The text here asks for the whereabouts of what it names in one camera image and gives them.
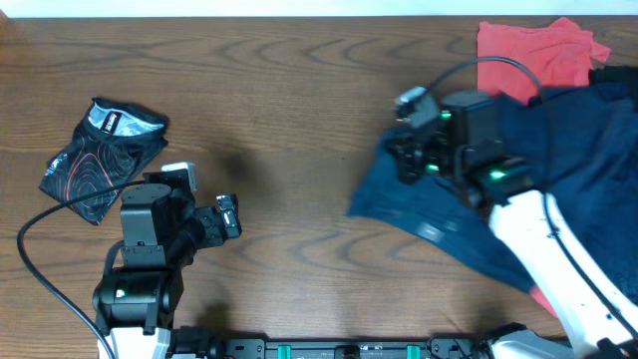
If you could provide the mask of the navy blue shorts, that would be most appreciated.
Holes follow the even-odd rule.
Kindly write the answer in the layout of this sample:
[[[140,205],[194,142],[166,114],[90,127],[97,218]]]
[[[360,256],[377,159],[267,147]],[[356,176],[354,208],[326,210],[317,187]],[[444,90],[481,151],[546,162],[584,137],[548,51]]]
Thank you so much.
[[[550,181],[563,218],[605,275],[637,299],[637,110],[620,83],[550,88],[543,100],[494,101],[505,145]],[[383,147],[355,190],[351,216],[377,219],[430,242],[474,271],[530,293],[534,281],[451,181],[403,184]]]

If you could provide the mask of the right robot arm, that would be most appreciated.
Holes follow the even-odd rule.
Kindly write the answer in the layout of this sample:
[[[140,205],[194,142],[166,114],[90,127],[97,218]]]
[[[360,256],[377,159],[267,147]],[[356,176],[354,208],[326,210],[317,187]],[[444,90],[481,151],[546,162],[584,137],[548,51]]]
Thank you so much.
[[[637,307],[577,239],[528,160],[505,145],[495,101],[480,91],[437,102],[416,87],[396,101],[406,134],[386,142],[399,178],[445,178],[516,256],[562,325],[567,341],[544,339],[518,324],[479,341],[476,358],[634,358]]]

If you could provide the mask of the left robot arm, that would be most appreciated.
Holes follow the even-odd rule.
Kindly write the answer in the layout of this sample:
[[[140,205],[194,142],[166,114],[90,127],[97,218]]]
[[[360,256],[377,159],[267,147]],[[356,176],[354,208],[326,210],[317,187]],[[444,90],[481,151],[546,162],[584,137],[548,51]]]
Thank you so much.
[[[204,248],[242,233],[238,199],[221,194],[196,206],[189,170],[146,173],[126,191],[124,238],[107,255],[93,295],[102,358],[223,358],[224,341],[199,328],[174,327],[183,269]]]

